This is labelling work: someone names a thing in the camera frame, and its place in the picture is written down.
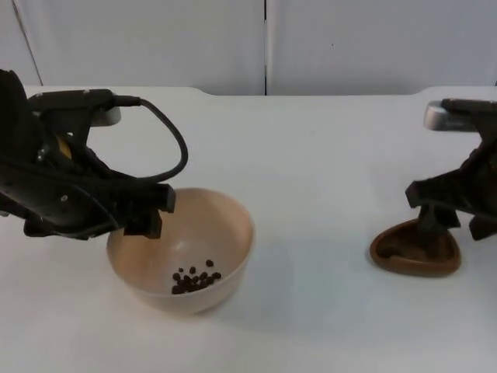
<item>brown plate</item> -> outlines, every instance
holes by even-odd
[[[447,232],[430,244],[430,251],[417,244],[417,220],[406,221],[378,235],[370,246],[373,261],[381,268],[412,276],[446,276],[461,265],[461,252]]]

